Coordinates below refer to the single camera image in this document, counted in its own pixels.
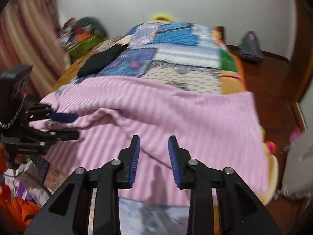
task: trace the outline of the pink toy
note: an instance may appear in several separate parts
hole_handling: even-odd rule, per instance
[[[301,136],[301,130],[299,127],[296,127],[295,130],[289,136],[289,143],[291,144],[300,136]]]
[[[275,154],[275,151],[276,151],[276,145],[271,142],[271,141],[267,141],[267,142],[264,142],[264,144],[267,146],[267,148],[269,149],[269,152],[271,155]]]

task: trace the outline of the black cable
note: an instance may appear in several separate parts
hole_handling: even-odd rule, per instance
[[[7,175],[5,173],[0,173],[0,176],[5,176],[5,177],[9,177],[9,178],[17,178],[19,175],[21,175],[24,172],[25,169],[23,169],[19,174],[15,175],[15,176],[11,176],[11,175]]]

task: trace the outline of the orange clothing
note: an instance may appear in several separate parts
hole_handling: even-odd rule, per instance
[[[15,197],[12,203],[0,196],[0,211],[17,232],[24,232],[40,207],[32,202]]]

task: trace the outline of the white wall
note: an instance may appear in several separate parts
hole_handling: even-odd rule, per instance
[[[230,45],[255,31],[262,50],[287,58],[295,40],[294,0],[58,0],[58,6],[61,24],[73,16],[95,16],[110,37],[165,13],[177,21],[225,26]]]
[[[313,127],[313,80],[300,102],[300,108],[307,128]]]

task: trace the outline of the green fabric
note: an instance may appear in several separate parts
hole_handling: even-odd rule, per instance
[[[78,58],[88,54],[96,45],[103,41],[101,37],[95,34],[91,34],[83,39],[70,49],[69,56],[71,57],[71,62],[74,63]]]
[[[231,54],[223,49],[220,49],[220,52],[222,60],[222,70],[238,72],[236,62]]]

